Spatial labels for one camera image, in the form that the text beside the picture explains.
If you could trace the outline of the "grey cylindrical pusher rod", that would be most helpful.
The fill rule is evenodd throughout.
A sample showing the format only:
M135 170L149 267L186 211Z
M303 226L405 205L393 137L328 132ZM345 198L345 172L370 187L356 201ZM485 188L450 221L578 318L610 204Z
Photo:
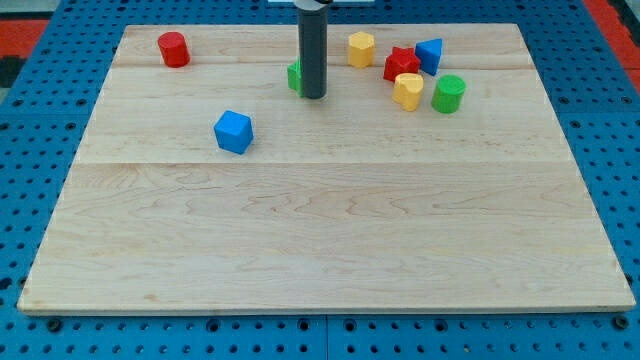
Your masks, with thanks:
M303 96L320 99L327 88L328 5L297 0L298 37Z

